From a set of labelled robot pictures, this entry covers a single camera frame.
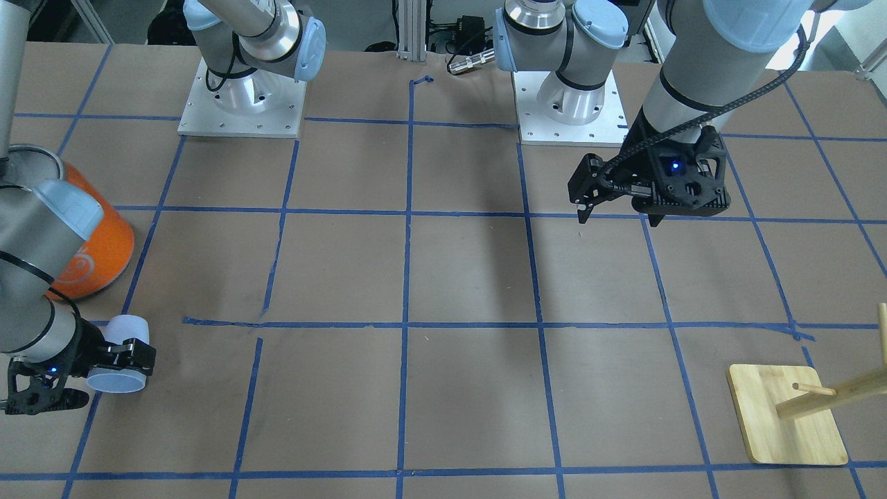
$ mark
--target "robotic arm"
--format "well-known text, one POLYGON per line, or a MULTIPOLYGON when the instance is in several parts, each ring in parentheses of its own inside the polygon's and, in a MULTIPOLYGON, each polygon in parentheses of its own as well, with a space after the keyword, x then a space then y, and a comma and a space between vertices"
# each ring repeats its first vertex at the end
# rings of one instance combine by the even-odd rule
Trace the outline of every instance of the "robotic arm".
MULTIPOLYGON (((186 108, 183 121, 185 115, 192 115, 187 121, 193 122, 195 115, 213 114, 216 109, 224 120, 243 123, 251 122, 249 116, 281 111, 285 116, 294 115, 289 109, 293 109, 295 97, 287 96, 294 88, 293 81, 312 80, 326 50, 324 25, 311 17, 307 6, 299 6, 295 0, 186 0, 184 15, 206 62, 203 80, 211 96, 196 99, 195 92, 202 94, 203 89, 195 87, 189 100, 201 109, 205 106, 202 102, 211 104, 199 113, 199 109, 186 108)), ((180 129, 203 134, 192 130, 180 129)))
POLYGON ((594 206, 623 195, 657 226, 666 215, 711 216, 730 206, 726 149, 718 130, 737 107, 785 82, 808 47, 799 28, 807 10, 850 10, 870 0, 668 0, 660 13, 677 37, 659 78, 609 162, 587 154, 569 181, 584 223, 594 206), (797 31, 797 58, 751 91, 776 50, 797 31))
POLYGON ((16 182, 20 172, 61 167, 39 147, 10 147, 21 61, 33 2, 0 0, 0 352, 7 370, 7 415, 81 408, 89 395, 65 384, 94 368, 153 373, 155 350, 130 338, 121 345, 44 296, 103 217, 99 203, 64 180, 36 186, 16 182), (27 386, 20 386, 21 378, 27 386))
MULTIPOLYGON (((785 82, 804 59, 807 10, 852 10, 871 0, 659 0, 677 37, 619 155, 587 154, 569 180, 580 223, 592 209, 624 195, 657 226, 666 215, 711 216, 730 206, 726 149, 718 130, 737 108, 785 82), (788 71, 752 86, 795 33, 788 71)), ((506 0, 496 12, 495 59, 506 71, 552 71, 538 101, 552 119, 583 125, 605 105, 601 86, 628 23, 607 0, 506 0)))

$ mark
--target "white cup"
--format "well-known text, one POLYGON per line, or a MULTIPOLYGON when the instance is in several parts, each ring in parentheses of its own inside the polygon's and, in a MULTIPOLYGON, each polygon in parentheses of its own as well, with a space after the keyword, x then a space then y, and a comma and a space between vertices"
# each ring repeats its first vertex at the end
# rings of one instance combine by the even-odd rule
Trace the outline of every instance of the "white cup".
MULTIPOLYGON (((105 340, 120 345, 124 340, 137 338, 148 343, 148 322, 137 315, 118 315, 108 322, 105 340)), ((133 393, 145 388, 146 376, 133 369, 114 370, 92 368, 86 384, 97 392, 133 393)))

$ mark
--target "black cable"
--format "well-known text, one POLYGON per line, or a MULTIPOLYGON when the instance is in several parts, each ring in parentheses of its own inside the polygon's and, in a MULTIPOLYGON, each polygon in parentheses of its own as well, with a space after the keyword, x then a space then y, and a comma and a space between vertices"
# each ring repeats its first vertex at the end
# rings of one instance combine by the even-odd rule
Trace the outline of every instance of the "black cable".
POLYGON ((456 27, 453 26, 453 27, 451 27, 451 28, 438 28, 438 29, 435 29, 435 30, 433 30, 433 31, 429 31, 429 32, 428 32, 428 36, 432 36, 432 35, 437 34, 437 33, 443 33, 444 31, 456 31, 456 27))
POLYGON ((461 52, 462 49, 464 49, 465 47, 468 47, 468 45, 471 44, 471 43, 472 43, 472 42, 473 42, 478 36, 480 36, 480 35, 486 35, 486 33, 489 32, 491 29, 493 29, 492 26, 490 26, 489 28, 484 28, 483 31, 478 31, 477 33, 474 33, 470 38, 468 38, 468 39, 462 44, 462 46, 460 46, 458 49, 456 49, 455 51, 453 51, 453 52, 452 52, 452 57, 450 57, 450 60, 448 60, 447 63, 446 63, 446 72, 447 72, 447 73, 450 73, 450 74, 452 75, 452 71, 450 71, 450 64, 452 64, 453 60, 456 59, 456 56, 459 55, 459 52, 461 52))
POLYGON ((62 293, 61 291, 59 291, 59 290, 57 290, 57 289, 55 289, 55 288, 53 288, 52 286, 50 286, 50 293, 52 293, 53 295, 55 295, 55 296, 61 298, 62 300, 64 300, 65 303, 67 303, 68 306, 70 306, 71 309, 74 310, 74 317, 75 317, 78 321, 82 318, 82 316, 80 315, 80 309, 77 308, 77 305, 74 303, 74 300, 72 300, 71 298, 67 297, 66 294, 62 293))
POLYGON ((237 58, 237 33, 231 33, 231 62, 228 63, 228 69, 225 70, 224 76, 222 76, 222 81, 219 82, 218 86, 215 88, 210 88, 209 86, 209 66, 207 66, 207 73, 203 77, 203 83, 207 85, 208 91, 219 91, 222 89, 222 85, 228 81, 228 76, 231 76, 231 70, 234 69, 234 60, 237 58))
POLYGON ((397 0, 391 0, 391 19, 394 20, 394 44, 400 46, 400 23, 397 22, 397 0))
POLYGON ((797 47, 797 56, 795 57, 795 61, 791 63, 791 66, 786 69, 786 71, 779 76, 775 77, 770 83, 765 84, 764 86, 758 88, 757 90, 751 91, 742 97, 728 102, 724 106, 718 107, 714 111, 710 113, 706 113, 699 117, 696 117, 687 122, 683 122, 680 125, 674 126, 667 131, 662 133, 658 133, 653 137, 647 138, 638 142, 634 146, 629 147, 625 151, 619 153, 616 157, 604 163, 604 166, 600 169, 600 185, 606 189, 610 189, 612 191, 616 191, 623 194, 629 194, 631 192, 631 188, 624 185, 614 184, 607 179, 607 175, 610 174, 611 171, 616 166, 619 166, 626 159, 634 156, 635 154, 652 147, 663 140, 666 140, 669 137, 673 137, 678 135, 679 133, 683 133, 685 131, 690 130, 695 126, 699 126, 703 123, 710 122, 711 120, 717 118, 718 116, 724 115, 733 111, 737 107, 744 106, 750 103, 752 100, 764 97, 767 93, 775 90, 776 87, 782 85, 786 82, 792 75, 797 72, 797 69, 801 67, 801 63, 804 62, 804 57, 807 53, 807 49, 810 48, 810 43, 807 41, 807 35, 804 32, 804 27, 800 27, 797 29, 798 36, 798 47, 797 47))

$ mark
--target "table surface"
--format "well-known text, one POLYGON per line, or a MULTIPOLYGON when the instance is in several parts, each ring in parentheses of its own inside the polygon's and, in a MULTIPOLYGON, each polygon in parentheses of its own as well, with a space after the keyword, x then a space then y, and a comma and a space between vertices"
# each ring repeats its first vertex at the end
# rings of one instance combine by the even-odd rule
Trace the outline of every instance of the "table surface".
MULTIPOLYGON (((869 83, 800 73, 737 111, 734 206, 651 229, 625 199, 577 223, 588 150, 522 146, 495 68, 330 52, 299 141, 184 138, 199 60, 27 47, 13 142, 58 150, 137 235, 83 314, 144 316, 158 358, 137 394, 4 417, 0 496, 887 497, 887 400, 834 411, 849 465, 762 467, 726 381, 880 362, 869 83)), ((657 72, 616 66, 629 121, 657 72)))

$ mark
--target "wooden peg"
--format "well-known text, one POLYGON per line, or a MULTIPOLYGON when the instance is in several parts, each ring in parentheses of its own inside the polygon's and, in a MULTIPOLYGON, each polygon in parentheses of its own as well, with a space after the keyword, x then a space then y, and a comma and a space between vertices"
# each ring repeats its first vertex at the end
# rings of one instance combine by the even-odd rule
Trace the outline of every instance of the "wooden peg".
POLYGON ((821 410, 836 408, 857 400, 877 395, 887 389, 887 366, 835 385, 834 396, 805 393, 800 397, 776 404, 776 414, 782 419, 795 419, 821 410))
POLYGON ((881 331, 881 360, 887 365, 887 304, 878 304, 878 330, 881 331))
POLYGON ((837 395, 837 390, 826 386, 814 386, 812 384, 792 383, 791 387, 801 392, 818 393, 820 395, 837 395))

